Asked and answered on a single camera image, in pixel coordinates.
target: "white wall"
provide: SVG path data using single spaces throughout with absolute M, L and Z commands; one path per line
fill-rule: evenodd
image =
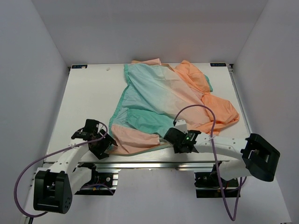
M 267 0 L 33 0 L 72 63 L 235 62 Z
M 18 174 L 45 154 L 67 67 L 30 0 L 0 1 L 0 222 L 17 223 Z M 19 187 L 24 205 L 33 169 Z
M 280 152 L 277 179 L 299 223 L 299 1 L 269 0 L 235 63 L 249 121 Z

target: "cable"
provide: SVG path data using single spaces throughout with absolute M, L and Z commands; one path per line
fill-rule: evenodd
M 28 224 L 33 224 L 33 217 L 31 217 L 31 218 L 29 219 Z
M 73 145 L 73 146 L 68 146 L 67 148 L 61 149 L 61 150 L 59 150 L 59 151 L 57 151 L 57 152 L 50 153 L 50 154 L 48 154 L 48 155 L 45 155 L 45 156 L 43 156 L 43 157 L 41 157 L 41 158 L 39 158 L 39 159 L 33 161 L 32 163 L 30 163 L 28 166 L 26 166 L 26 167 L 23 169 L 23 171 L 22 171 L 22 172 L 20 173 L 20 175 L 18 176 L 18 178 L 17 178 L 17 180 L 16 180 L 16 182 L 15 182 L 15 185 L 14 185 L 14 202 L 15 202 L 15 205 L 17 206 L 17 208 L 19 209 L 19 211 L 20 211 L 22 214 L 24 214 L 25 216 L 28 216 L 28 217 L 30 217 L 30 218 L 37 218 L 37 217 L 40 217 L 40 216 L 43 216 L 43 215 L 47 214 L 47 212 L 43 212 L 43 213 L 38 214 L 38 215 L 32 215 L 32 214 L 27 213 L 27 212 L 21 207 L 21 205 L 20 205 L 20 203 L 19 203 L 19 200 L 18 200 L 18 196 L 17 196 L 17 190 L 18 190 L 18 185 L 19 185 L 20 179 L 22 178 L 22 176 L 24 175 L 24 173 L 25 173 L 31 166 L 33 166 L 34 164 L 36 164 L 37 162 L 39 162 L 39 161 L 41 161 L 41 160 L 44 160 L 44 159 L 46 159 L 46 158 L 48 158 L 48 157 L 50 157 L 50 156 L 56 155 L 56 154 L 58 154 L 58 153 L 65 152 L 65 151 L 67 151 L 67 150 L 70 150 L 70 149 L 73 148 L 73 147 L 79 147 L 79 146 L 82 146 L 82 145 L 86 145 L 86 144 L 89 144 L 89 143 L 94 143 L 94 142 L 97 142 L 97 141 L 102 140 L 102 139 L 107 135 L 107 133 L 108 133 L 108 128 L 107 128 L 107 126 L 106 126 L 104 123 L 100 122 L 100 124 L 102 124 L 102 125 L 105 127 L 105 129 L 106 129 L 106 133 L 105 133 L 102 137 L 100 137 L 99 139 L 94 139 L 94 140 L 91 140 L 91 141 L 81 142 L 81 143 L 78 143 L 78 144 Z
M 102 128 L 103 128 L 103 124 L 102 124 L 102 127 L 99 129 L 99 132 L 102 130 Z
M 230 193 L 230 192 L 234 192 L 234 191 L 240 189 L 241 187 L 243 187 L 243 185 L 244 185 L 244 183 L 245 183 L 246 180 L 247 180 L 247 177 L 244 178 L 243 182 L 240 181 L 240 185 L 237 188 L 229 190 L 228 192 Z
M 95 183 L 95 184 L 83 186 L 83 187 L 81 187 L 81 189 L 84 189 L 84 188 L 93 188 L 93 187 L 97 187 L 97 186 L 107 188 L 110 191 L 110 193 L 112 195 L 114 195 L 114 192 L 108 186 L 106 186 L 105 184 L 102 184 L 102 183 Z
M 211 137 L 211 143 L 212 143 L 212 150 L 213 150 L 213 154 L 214 154 L 214 159 L 215 159 L 215 166 L 216 166 L 216 171 L 217 171 L 217 178 L 218 178 L 218 182 L 219 182 L 219 186 L 220 186 L 220 191 L 221 191 L 221 195 L 222 195 L 222 199 L 223 199 L 223 203 L 224 203 L 224 206 L 225 206 L 225 209 L 228 213 L 228 216 L 229 218 L 232 220 L 232 221 L 235 221 L 235 218 L 236 218 L 236 214 L 237 214 L 237 207 L 238 207 L 238 202 L 239 202 L 239 197 L 240 197 L 240 192 L 241 192 L 241 186 L 239 186 L 238 188 L 238 193 L 237 193 L 237 198 L 235 200 L 235 208 L 234 208 L 234 216 L 231 215 L 230 211 L 229 211 L 229 208 L 228 208 L 228 203 L 226 201 L 226 198 L 225 198 L 225 195 L 224 195 L 224 190 L 223 190 L 223 185 L 222 185 L 222 181 L 221 181 L 221 177 L 220 177 L 220 172 L 219 172 L 219 165 L 218 165 L 218 160 L 217 160 L 217 153 L 216 153 L 216 149 L 215 149 L 215 143 L 214 143 L 214 139 L 213 139 L 213 131 L 214 131 L 214 128 L 215 128 L 215 124 L 216 124 L 216 116 L 214 114 L 214 112 L 208 108 L 207 106 L 205 105 L 200 105 L 200 104 L 194 104 L 194 105 L 189 105 L 189 106 L 186 106 L 184 107 L 182 110 L 180 110 L 178 112 L 178 114 L 176 115 L 174 121 L 173 121 L 173 124 L 175 124 L 179 114 L 189 108 L 189 107 L 194 107 L 194 106 L 201 106 L 201 107 L 204 107 L 206 108 L 209 112 L 211 112 L 212 116 L 213 116 L 213 124 L 212 124 L 212 128 L 211 128 L 211 134 L 210 134 L 210 137 Z

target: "white tabletop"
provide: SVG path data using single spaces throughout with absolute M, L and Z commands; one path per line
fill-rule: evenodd
M 211 67 L 209 63 L 194 63 L 194 65 L 209 77 L 214 90 L 212 94 L 229 100 L 240 114 L 239 122 L 222 130 L 220 136 L 248 137 L 249 133 L 228 68 Z M 126 86 L 123 64 L 89 64 L 86 69 L 71 69 L 47 154 L 68 146 L 71 136 L 84 126 L 86 119 L 99 120 L 108 125 Z M 49 157 L 46 162 L 54 162 L 59 156 L 57 154 Z M 219 159 L 230 160 L 231 158 L 219 155 Z M 173 148 L 166 148 L 134 156 L 111 155 L 100 161 L 91 152 L 88 152 L 81 161 L 105 163 L 196 162 L 214 161 L 214 156 L 210 153 L 174 154 Z

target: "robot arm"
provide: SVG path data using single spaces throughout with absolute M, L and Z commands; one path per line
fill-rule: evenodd
M 173 145 L 175 153 L 213 152 L 210 136 L 200 131 L 187 131 L 184 120 L 177 121 L 164 139 Z M 228 181 L 252 175 L 263 181 L 273 181 L 280 153 L 260 135 L 251 134 L 246 139 L 214 137 L 214 144 L 217 154 L 237 159 L 219 165 L 222 179 Z
M 86 120 L 85 127 L 71 137 L 71 145 L 103 137 L 106 133 L 99 129 L 99 122 Z M 108 134 L 97 142 L 89 143 L 63 152 L 60 158 L 46 171 L 39 171 L 35 176 L 33 207 L 35 210 L 65 214 L 71 206 L 72 195 L 85 184 L 95 184 L 95 170 L 78 167 L 81 157 L 91 151 L 98 159 L 107 157 L 105 151 L 111 145 L 117 145 Z

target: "black bracket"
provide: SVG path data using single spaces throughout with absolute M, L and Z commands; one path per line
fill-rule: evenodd
M 101 183 L 101 184 L 105 184 L 109 188 L 113 187 L 113 173 L 97 172 L 96 166 L 90 163 L 84 163 L 80 167 L 87 167 L 87 168 L 91 168 L 92 170 L 92 178 L 90 182 L 86 183 L 84 186 Z M 111 196 L 113 194 L 111 194 L 109 190 L 106 190 L 106 188 L 103 189 L 96 188 L 96 190 L 91 188 L 88 189 L 85 188 L 76 192 L 76 195 L 110 195 Z
M 38 171 L 34 182 L 33 208 L 65 214 L 71 207 L 69 177 L 64 172 Z
M 174 153 L 198 153 L 194 145 L 199 134 L 201 134 L 200 131 L 190 130 L 188 133 L 183 133 L 171 127 L 165 134 L 164 139 L 173 145 Z
M 237 197 L 238 191 L 232 190 L 239 186 L 237 179 L 230 181 L 222 180 L 225 197 Z M 210 172 L 195 173 L 196 197 L 197 198 L 215 198 L 222 197 L 217 179 L 217 174 Z
M 72 69 L 87 69 L 87 64 L 78 64 L 78 65 L 72 65 Z
M 72 135 L 71 139 L 83 139 L 85 141 L 99 139 L 106 133 L 103 129 L 101 129 L 98 133 L 99 124 L 100 123 L 97 120 L 87 119 L 85 122 L 85 126 L 82 128 L 82 130 L 76 131 Z M 106 157 L 109 157 L 109 155 L 106 154 L 105 151 L 109 149 L 111 145 L 117 146 L 117 143 L 107 133 L 102 140 L 89 143 L 88 148 L 99 160 L 101 160 Z
M 274 180 L 280 152 L 259 134 L 250 134 L 247 145 L 241 150 L 246 168 L 259 180 Z

